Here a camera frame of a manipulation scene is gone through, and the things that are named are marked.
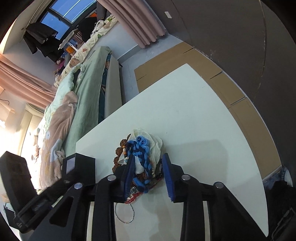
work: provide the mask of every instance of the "tile floor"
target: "tile floor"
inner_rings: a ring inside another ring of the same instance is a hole
[[[125,98],[123,97],[123,104],[139,94],[134,70],[140,65],[146,63],[148,60],[181,42],[182,40],[174,37],[173,35],[166,34],[164,37],[159,38],[155,43],[151,43],[149,47],[140,50],[138,53],[121,63],[122,83],[124,86],[125,96]]]

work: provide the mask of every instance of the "window pane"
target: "window pane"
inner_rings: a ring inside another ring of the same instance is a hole
[[[57,0],[51,8],[73,23],[95,2],[96,0]]]
[[[61,39],[61,37],[63,37],[65,32],[69,29],[69,26],[67,24],[59,20],[56,16],[52,15],[50,12],[46,13],[41,23],[58,31],[56,38],[59,40]]]

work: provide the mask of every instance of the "white table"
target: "white table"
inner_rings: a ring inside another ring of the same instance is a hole
[[[171,162],[185,173],[211,185],[223,182],[268,235],[265,193],[252,151],[228,109],[188,64],[141,92],[77,142],[76,152],[96,158],[97,181],[112,173],[115,149],[136,128],[162,138]],[[131,223],[115,218],[118,240],[180,239],[183,205],[170,201],[164,181],[133,207]]]

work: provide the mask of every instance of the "cardboard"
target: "cardboard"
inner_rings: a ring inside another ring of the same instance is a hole
[[[266,177],[281,166],[272,137],[253,104],[222,73],[222,69],[190,45],[180,43],[135,69],[139,92],[185,63],[208,83],[228,108],[249,143],[261,177]]]
[[[229,108],[244,133],[264,178],[281,166],[279,154],[264,122],[249,99],[245,98]]]

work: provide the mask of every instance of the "black cable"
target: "black cable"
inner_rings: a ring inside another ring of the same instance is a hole
[[[2,100],[2,99],[0,99],[0,100]],[[8,105],[10,104],[9,100],[3,100],[3,101],[8,101]]]

